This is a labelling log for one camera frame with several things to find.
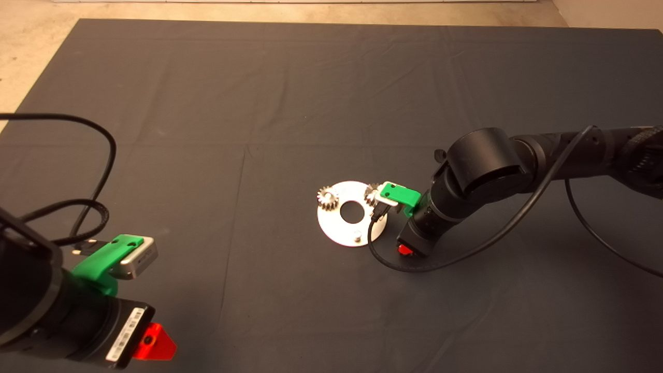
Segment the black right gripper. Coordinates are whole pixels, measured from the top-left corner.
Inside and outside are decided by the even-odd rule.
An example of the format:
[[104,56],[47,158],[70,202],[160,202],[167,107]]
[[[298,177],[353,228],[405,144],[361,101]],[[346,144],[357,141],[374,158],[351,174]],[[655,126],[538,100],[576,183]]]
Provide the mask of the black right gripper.
[[443,219],[431,207],[423,207],[408,218],[396,241],[402,256],[428,257],[443,235]]

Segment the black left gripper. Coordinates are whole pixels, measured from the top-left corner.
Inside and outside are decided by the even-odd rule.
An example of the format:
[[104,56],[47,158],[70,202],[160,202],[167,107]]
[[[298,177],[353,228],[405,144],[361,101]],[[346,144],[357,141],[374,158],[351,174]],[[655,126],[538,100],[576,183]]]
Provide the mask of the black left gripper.
[[163,326],[151,323],[155,309],[148,303],[104,296],[75,305],[48,331],[41,354],[113,370],[132,359],[171,361],[177,345]]

